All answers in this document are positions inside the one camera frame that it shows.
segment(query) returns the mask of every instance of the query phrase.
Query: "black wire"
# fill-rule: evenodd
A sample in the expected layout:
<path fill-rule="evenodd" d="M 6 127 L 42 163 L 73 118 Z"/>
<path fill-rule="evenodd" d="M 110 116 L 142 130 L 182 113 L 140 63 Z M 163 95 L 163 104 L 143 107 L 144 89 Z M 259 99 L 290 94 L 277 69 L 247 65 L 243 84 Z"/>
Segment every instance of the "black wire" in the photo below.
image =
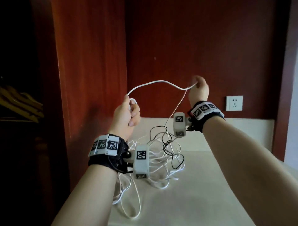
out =
<path fill-rule="evenodd" d="M 108 160 L 109 160 L 110 165 L 114 168 L 114 170 L 115 170 L 116 172 L 118 172 L 118 173 L 122 173 L 122 174 L 130 174 L 130 173 L 132 173 L 132 171 L 124 172 L 124 171 L 122 171 L 122 170 L 117 169 L 117 168 L 112 164 L 109 155 L 108 155 Z"/>
<path fill-rule="evenodd" d="M 165 128 L 166 128 L 166 131 L 165 131 L 165 132 L 160 132 L 160 133 L 156 134 L 156 135 L 154 136 L 154 138 L 151 139 L 151 131 L 152 131 L 152 129 L 157 128 L 157 127 L 165 127 Z M 173 168 L 173 169 L 178 169 L 178 168 L 182 165 L 182 163 L 184 162 L 184 155 L 182 155 L 182 154 L 180 154 L 180 153 L 173 154 L 173 153 L 169 152 L 169 151 L 166 149 L 166 147 L 167 147 L 170 143 L 172 143 L 174 140 L 176 140 L 178 137 L 176 137 L 174 134 L 171 134 L 171 133 L 167 132 L 167 127 L 166 127 L 166 126 L 154 126 L 154 127 L 152 127 L 151 130 L 150 130 L 150 141 L 149 141 L 149 142 L 154 141 L 155 138 L 156 138 L 159 134 L 162 134 L 162 133 L 163 133 L 163 135 L 162 135 L 162 142 L 163 142 L 162 149 L 163 149 L 164 153 L 166 153 L 167 155 L 169 155 L 169 156 L 172 157 L 172 160 L 171 160 L 172 168 Z M 163 141 L 163 137 L 164 137 L 165 134 L 169 134 L 169 135 L 170 135 L 170 140 L 168 140 L 167 142 L 164 142 L 164 141 Z M 181 156 L 183 157 L 183 160 L 182 160 L 182 162 L 175 168 L 175 167 L 173 166 L 173 159 L 174 159 L 174 156 L 178 156 L 178 155 L 181 155 Z"/>

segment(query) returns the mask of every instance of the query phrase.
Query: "person's right arm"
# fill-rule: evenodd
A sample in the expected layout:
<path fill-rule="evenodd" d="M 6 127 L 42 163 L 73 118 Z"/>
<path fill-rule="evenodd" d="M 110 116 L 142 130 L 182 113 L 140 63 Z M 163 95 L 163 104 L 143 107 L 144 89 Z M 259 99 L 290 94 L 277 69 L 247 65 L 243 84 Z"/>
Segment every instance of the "person's right arm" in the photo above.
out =
<path fill-rule="evenodd" d="M 202 77 L 190 91 L 193 106 L 207 100 Z M 298 225 L 298 182 L 263 146 L 221 117 L 208 119 L 203 134 L 231 190 L 257 226 Z"/>

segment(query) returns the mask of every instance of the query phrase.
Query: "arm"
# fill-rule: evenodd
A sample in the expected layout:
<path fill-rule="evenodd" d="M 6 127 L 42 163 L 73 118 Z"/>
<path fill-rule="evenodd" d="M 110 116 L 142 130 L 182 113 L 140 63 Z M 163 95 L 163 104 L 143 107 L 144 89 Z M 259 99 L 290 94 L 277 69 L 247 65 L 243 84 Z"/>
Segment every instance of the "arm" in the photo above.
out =
<path fill-rule="evenodd" d="M 133 109 L 132 113 L 128 109 L 129 104 Z M 132 134 L 134 126 L 140 122 L 139 111 L 139 106 L 130 102 L 126 95 L 122 105 L 115 110 L 108 133 L 127 140 Z M 55 217 L 52 226 L 107 225 L 116 178 L 117 172 L 108 167 L 89 166 Z"/>
<path fill-rule="evenodd" d="M 190 92 L 192 106 L 209 94 L 205 80 L 197 80 L 199 87 Z M 298 182 L 266 148 L 221 117 L 207 120 L 203 134 L 230 188 L 256 225 L 298 225 Z"/>

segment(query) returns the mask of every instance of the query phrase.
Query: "outlet faceplate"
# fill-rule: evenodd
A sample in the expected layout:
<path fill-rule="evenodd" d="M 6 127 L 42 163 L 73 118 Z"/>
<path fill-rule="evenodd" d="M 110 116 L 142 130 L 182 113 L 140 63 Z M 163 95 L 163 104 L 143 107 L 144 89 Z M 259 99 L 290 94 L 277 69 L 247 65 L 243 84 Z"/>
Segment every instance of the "outlet faceplate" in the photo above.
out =
<path fill-rule="evenodd" d="M 227 96 L 226 111 L 242 111 L 243 96 Z"/>

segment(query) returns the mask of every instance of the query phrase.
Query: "pile of white cable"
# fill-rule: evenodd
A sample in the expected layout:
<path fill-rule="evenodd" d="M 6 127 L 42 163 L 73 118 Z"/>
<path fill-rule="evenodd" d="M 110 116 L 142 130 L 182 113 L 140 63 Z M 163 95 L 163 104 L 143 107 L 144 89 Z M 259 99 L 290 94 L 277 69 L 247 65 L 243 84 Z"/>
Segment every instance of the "pile of white cable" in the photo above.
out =
<path fill-rule="evenodd" d="M 168 81 L 164 81 L 164 80 L 157 80 L 157 81 L 153 81 L 153 82 L 149 82 L 149 83 L 146 83 L 146 84 L 143 84 L 143 85 L 139 85 L 135 88 L 133 88 L 130 92 L 128 92 L 128 95 L 134 91 L 135 89 L 139 88 L 139 87 L 142 87 L 142 86 L 145 86 L 145 85 L 149 85 L 149 84 L 152 84 L 152 83 L 156 83 L 156 82 L 165 82 L 165 83 L 168 83 L 180 90 L 184 90 L 184 95 L 182 97 L 182 99 L 180 100 L 180 102 L 178 103 L 178 105 L 176 106 L 176 108 L 174 109 L 173 113 L 171 114 L 171 116 L 167 119 L 165 125 L 164 125 L 164 128 L 165 128 L 165 133 L 167 134 L 167 138 L 168 140 L 170 140 L 170 134 L 168 133 L 168 129 L 167 129 L 167 123 L 169 121 L 169 119 L 173 116 L 173 114 L 175 113 L 175 111 L 177 110 L 178 106 L 180 105 L 180 103 L 182 102 L 182 100 L 184 99 L 185 95 L 186 95 L 186 92 L 187 90 L 191 89 L 193 86 L 195 86 L 196 84 L 192 85 L 191 87 L 188 87 L 188 88 L 180 88 Z M 128 142 L 128 145 L 131 144 L 130 148 L 129 148 L 129 151 L 134 151 L 137 144 L 141 144 L 139 142 L 140 139 L 144 138 L 145 136 L 143 137 L 140 137 L 138 138 L 135 142 L 133 140 L 131 140 L 130 142 Z M 174 180 L 178 180 L 179 178 L 175 176 L 175 174 L 181 170 L 184 169 L 185 167 L 185 164 L 181 162 L 183 161 L 181 159 L 182 155 L 180 154 L 181 152 L 181 146 L 180 144 L 176 141 L 177 137 L 175 139 L 173 139 L 169 145 L 167 145 L 166 147 L 166 151 L 171 153 L 172 155 L 175 156 L 175 160 L 180 163 L 180 166 L 177 168 L 177 169 L 169 169 L 168 167 L 168 163 L 171 162 L 171 159 L 173 156 L 170 156 L 170 155 L 167 155 L 165 153 L 165 151 L 163 150 L 163 148 L 160 148 L 160 149 L 155 149 L 155 148 L 152 148 L 151 146 L 153 145 L 153 143 L 155 142 L 160 142 L 161 143 L 161 146 L 163 145 L 163 141 L 162 141 L 162 135 L 160 136 L 156 136 L 153 140 L 151 140 L 150 142 L 148 142 L 148 145 L 149 145 L 149 148 L 150 148 L 150 177 L 147 179 L 150 184 L 153 186 L 153 187 L 156 187 L 156 188 L 159 188 L 159 189 L 165 189 L 169 183 L 170 183 L 170 179 L 174 179 Z M 137 186 L 135 184 L 135 181 L 134 179 L 132 178 L 131 174 L 127 175 L 127 174 L 121 174 L 121 173 L 118 173 L 118 180 L 119 180 L 119 194 L 117 196 L 114 197 L 114 201 L 113 201 L 113 205 L 114 204 L 117 204 L 118 202 L 120 202 L 121 204 L 121 208 L 124 212 L 124 214 L 130 218 L 130 219 L 135 219 L 137 218 L 140 213 L 141 213 L 141 201 L 140 201 L 140 196 L 139 196 L 139 192 L 138 192 L 138 189 L 137 189 Z M 133 182 L 134 186 L 135 186 L 135 189 L 136 189 L 136 193 L 137 193 L 137 196 L 138 196 L 138 201 L 139 201 L 139 211 L 138 213 L 135 215 L 135 216 L 129 216 L 126 211 L 124 210 L 123 208 L 123 205 L 122 205 L 122 197 L 123 197 L 123 194 L 130 188 L 131 186 L 131 182 Z"/>

